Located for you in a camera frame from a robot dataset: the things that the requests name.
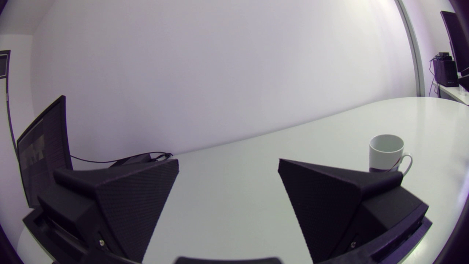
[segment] tabletop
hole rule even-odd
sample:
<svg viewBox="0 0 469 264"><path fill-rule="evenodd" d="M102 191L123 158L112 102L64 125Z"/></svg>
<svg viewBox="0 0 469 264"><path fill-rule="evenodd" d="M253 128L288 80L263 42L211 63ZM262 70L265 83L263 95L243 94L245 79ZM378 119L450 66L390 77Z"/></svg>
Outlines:
<svg viewBox="0 0 469 264"><path fill-rule="evenodd" d="M469 92L466 91L466 89L464 89L462 86L446 87L444 85L439 85L439 88L445 93L449 94L449 96L453 97L456 101L465 105L469 105Z"/></svg>
<svg viewBox="0 0 469 264"><path fill-rule="evenodd" d="M432 263L469 192L469 108L439 98L379 101L334 116L222 146L177 155L180 173L143 263L178 256L279 257L312 263L277 172L279 158L368 170L368 143L378 134L404 139L414 157L402 186L419 197L433 222L404 263ZM24 231L18 252L32 238Z"/></svg>

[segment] cable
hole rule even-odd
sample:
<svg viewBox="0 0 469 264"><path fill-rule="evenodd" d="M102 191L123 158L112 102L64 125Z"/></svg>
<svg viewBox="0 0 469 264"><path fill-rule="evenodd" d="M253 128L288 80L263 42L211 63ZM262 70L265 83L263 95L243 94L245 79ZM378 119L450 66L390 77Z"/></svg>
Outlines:
<svg viewBox="0 0 469 264"><path fill-rule="evenodd" d="M439 61L440 60L440 57L438 57L438 55L435 55L431 60L430 60L430 67L428 68L428 70L430 71L430 73L433 75L433 80L431 81L431 85L430 85L430 90L428 91L428 97L430 97L430 94L431 94L431 88L433 86L433 82L435 81L435 78L436 78L436 72L438 71L438 66L436 67L435 69L435 73L433 73L431 71L431 63L434 61L434 60L437 60ZM435 87L433 88L433 92L437 94L437 96L439 97L439 93L436 91L436 85Z"/></svg>
<svg viewBox="0 0 469 264"><path fill-rule="evenodd" d="M153 153L162 153L162 155L159 155L158 157L156 157L154 159L151 159L150 161L156 161L156 160L158 160L159 158L162 158L162 157L165 157L164 160L167 160L171 156L173 156L173 154L169 153L169 152L153 151L153 152L140 153L140 154L137 154L137 155L129 156L127 158L133 158L133 157L136 157L136 156L140 156L140 155L144 155L144 154L153 154ZM92 161L92 160L85 160L85 159L82 159L82 158L79 158L79 157L75 157L73 155L70 155L70 157L72 157L74 159L77 159L77 160L91 162L91 163L111 163L111 162L117 162L117 161L121 160L121 159L119 159L119 160L111 160L111 161Z"/></svg>

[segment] mug handle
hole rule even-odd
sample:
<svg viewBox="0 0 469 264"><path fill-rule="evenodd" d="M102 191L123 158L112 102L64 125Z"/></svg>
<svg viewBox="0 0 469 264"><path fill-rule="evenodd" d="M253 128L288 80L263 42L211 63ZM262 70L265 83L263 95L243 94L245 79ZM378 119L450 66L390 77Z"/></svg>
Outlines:
<svg viewBox="0 0 469 264"><path fill-rule="evenodd" d="M409 153L409 152L405 152L404 154L402 154L402 157L401 157L401 160L405 157L409 157L410 158L410 163L409 163L409 167L407 167L406 171L403 172L402 176L405 176L407 174L407 172L410 170L410 167L412 166L412 162L413 162L413 158L412 158L412 154Z"/></svg>

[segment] triangular black object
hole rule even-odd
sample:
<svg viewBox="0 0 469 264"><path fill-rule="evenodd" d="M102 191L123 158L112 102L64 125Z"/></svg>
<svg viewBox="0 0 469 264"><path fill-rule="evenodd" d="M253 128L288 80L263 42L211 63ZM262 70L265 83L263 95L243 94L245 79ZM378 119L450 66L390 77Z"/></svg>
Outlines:
<svg viewBox="0 0 469 264"><path fill-rule="evenodd" d="M178 172L173 159L94 171L60 169L54 177L94 199L124 254L141 262Z"/></svg>
<svg viewBox="0 0 469 264"><path fill-rule="evenodd" d="M403 177L285 159L278 172L314 262L330 257L362 200L400 186Z"/></svg>

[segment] ceiling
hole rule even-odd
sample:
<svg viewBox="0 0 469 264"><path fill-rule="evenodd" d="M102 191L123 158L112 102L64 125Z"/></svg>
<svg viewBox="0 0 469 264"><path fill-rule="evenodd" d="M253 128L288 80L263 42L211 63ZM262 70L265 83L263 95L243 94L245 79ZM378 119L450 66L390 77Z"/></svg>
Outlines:
<svg viewBox="0 0 469 264"><path fill-rule="evenodd" d="M0 15L0 35L32 35L55 0L8 0Z"/></svg>

